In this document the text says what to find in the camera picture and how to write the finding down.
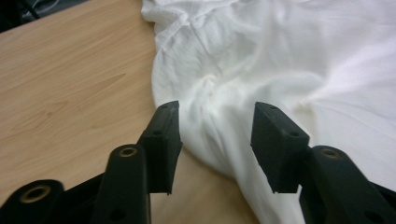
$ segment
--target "table surface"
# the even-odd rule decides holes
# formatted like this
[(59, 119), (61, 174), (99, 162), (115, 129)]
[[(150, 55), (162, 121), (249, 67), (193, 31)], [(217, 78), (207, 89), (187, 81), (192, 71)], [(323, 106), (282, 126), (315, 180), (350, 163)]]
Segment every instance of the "table surface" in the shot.
[[(0, 34), (0, 204), (37, 179), (66, 189), (135, 143), (155, 107), (153, 24), (141, 1), (91, 0)], [(258, 223), (240, 189), (182, 150), (153, 223)]]

